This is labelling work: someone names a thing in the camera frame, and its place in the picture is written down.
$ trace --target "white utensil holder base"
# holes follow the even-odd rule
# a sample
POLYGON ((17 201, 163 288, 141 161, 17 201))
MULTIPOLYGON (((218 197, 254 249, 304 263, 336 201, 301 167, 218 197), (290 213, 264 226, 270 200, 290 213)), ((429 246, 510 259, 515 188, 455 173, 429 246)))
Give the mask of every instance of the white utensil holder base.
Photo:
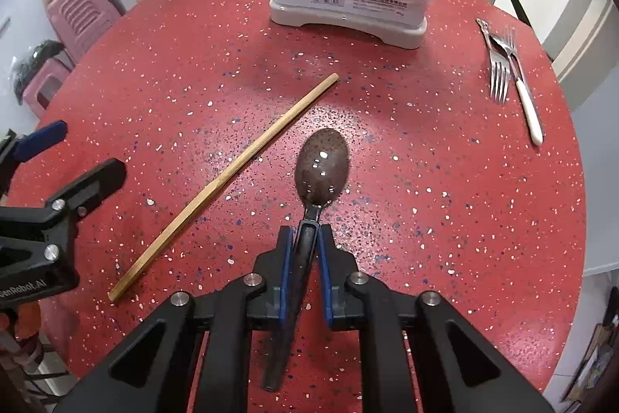
POLYGON ((428 28, 425 16, 419 27, 411 27, 397 22, 382 21, 370 16, 283 5, 276 0, 270 0, 268 5, 271 10, 271 20, 280 25, 292 27, 301 27, 307 23, 338 25, 372 34, 385 44, 408 50, 417 49, 422 45, 423 35, 428 28))

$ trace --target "screw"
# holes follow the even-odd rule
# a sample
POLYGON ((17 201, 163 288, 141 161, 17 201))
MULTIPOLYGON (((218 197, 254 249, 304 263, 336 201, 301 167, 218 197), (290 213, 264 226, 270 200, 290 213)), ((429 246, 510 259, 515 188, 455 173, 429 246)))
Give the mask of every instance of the screw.
POLYGON ((441 302, 441 296, 438 292, 426 291, 422 294, 422 301, 429 307, 435 307, 441 302))
POLYGON ((364 283, 368 283, 369 277, 363 272, 352 272, 350 279, 355 285, 363 285, 364 283))
POLYGON ((259 273, 248 273, 243 277, 243 283, 245 285, 249 285, 250 287, 255 287, 256 285, 260 285, 262 283, 262 276, 259 273))
POLYGON ((60 249, 58 249, 58 246, 55 244, 49 244, 43 251, 43 255, 48 261, 54 262, 60 255, 60 249))
POLYGON ((62 198, 58 198, 58 200, 54 200, 51 204, 52 209, 56 211, 60 211, 64 209, 64 200, 62 198))
POLYGON ((190 296, 185 291, 178 291, 172 294, 169 300, 175 307, 182 307, 190 300, 190 296))

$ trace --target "speckled tabletop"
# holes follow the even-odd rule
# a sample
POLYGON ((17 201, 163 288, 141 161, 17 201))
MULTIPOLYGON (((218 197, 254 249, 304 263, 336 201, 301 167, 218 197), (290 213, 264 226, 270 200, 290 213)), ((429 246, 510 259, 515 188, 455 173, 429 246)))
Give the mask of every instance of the speckled tabletop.
MULTIPOLYGON (((335 240, 391 288, 438 289, 536 386, 568 336, 584 259, 583 170, 561 88, 531 29, 483 0, 435 0, 418 50, 329 26, 273 24, 268 0, 144 0, 88 52, 42 124, 66 142, 23 164, 13 205, 52 192, 115 156, 125 187, 79 226, 74 291, 42 302, 44 331, 85 374, 172 292, 221 288, 275 245, 302 207, 293 181, 321 127, 349 142, 351 174, 323 213, 335 240), (475 17, 516 27, 546 138, 532 147, 512 86, 488 97, 475 17), (107 292, 211 179, 331 72, 341 76, 231 183, 117 306, 107 292)), ((250 411, 359 412, 354 334, 329 334, 313 272, 289 379, 258 388, 250 411)))

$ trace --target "cutlery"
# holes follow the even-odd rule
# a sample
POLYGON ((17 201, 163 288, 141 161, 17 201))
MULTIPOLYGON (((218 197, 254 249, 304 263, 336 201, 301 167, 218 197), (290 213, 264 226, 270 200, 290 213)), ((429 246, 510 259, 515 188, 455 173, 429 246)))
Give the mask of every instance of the cutlery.
POLYGON ((318 221, 325 207, 344 189, 349 173, 349 151, 337 130, 324 128, 313 133, 296 159, 295 185, 305 211, 296 231, 290 258, 288 296, 282 301, 284 319, 270 341, 262 388, 276 391, 282 386, 284 371, 295 339, 296 318, 307 290, 318 238, 318 221))
POLYGON ((522 102, 522 109, 524 110, 524 116, 527 119, 528 132, 530 133, 533 144, 535 144, 536 146, 541 146, 542 142, 544 142, 542 126, 540 125, 540 120, 537 116, 537 111, 535 110, 535 107, 533 105, 533 99, 531 98, 531 95, 528 93, 528 89, 527 89, 528 86, 525 81, 524 71, 522 69, 520 58, 518 58, 518 54, 516 53, 516 48, 514 46, 515 39, 514 39, 513 29, 508 30, 507 34, 508 34, 507 41, 497 36, 496 34, 491 34, 490 37, 495 43, 497 43, 503 49, 503 51, 505 51, 505 54, 507 55, 512 72, 514 74, 514 79, 516 81, 516 89, 518 90, 518 95, 520 96, 520 100, 522 102), (520 73, 516 71, 516 66, 514 65, 514 61, 512 57, 514 57, 514 59, 518 63, 518 68, 519 68, 520 73))
POLYGON ((510 84, 510 63, 508 60, 494 49, 490 42, 490 32, 488 22, 476 18, 479 28, 482 30, 488 53, 490 54, 490 97, 497 104, 505 104, 507 98, 507 88, 510 84))

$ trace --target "round table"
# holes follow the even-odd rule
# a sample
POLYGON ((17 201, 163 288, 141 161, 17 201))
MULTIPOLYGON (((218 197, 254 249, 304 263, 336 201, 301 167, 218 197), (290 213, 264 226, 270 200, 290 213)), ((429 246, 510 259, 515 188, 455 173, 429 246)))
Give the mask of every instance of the round table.
MULTIPOLYGON (((302 216, 293 173, 304 139, 333 127, 351 151, 346 190, 321 219, 336 242, 392 289, 439 290, 542 389, 574 316, 586 213, 571 117, 533 31, 483 0, 435 0, 423 46, 403 50, 339 27, 278 26, 268 1, 143 0, 52 100, 41 123, 63 119, 69 135, 19 168, 11 204, 39 206, 111 156, 128 169, 79 225, 79 287, 41 303, 69 368, 84 375, 173 292, 204 294, 251 271, 279 226, 302 216), (504 106, 488 96, 478 16, 516 27, 540 149, 513 83, 504 106), (111 305, 107 292, 173 217, 332 72, 339 83, 111 305)), ((330 334, 320 303, 314 271, 278 394, 258 387, 255 341, 250 411, 360 411, 357 337, 330 334)))

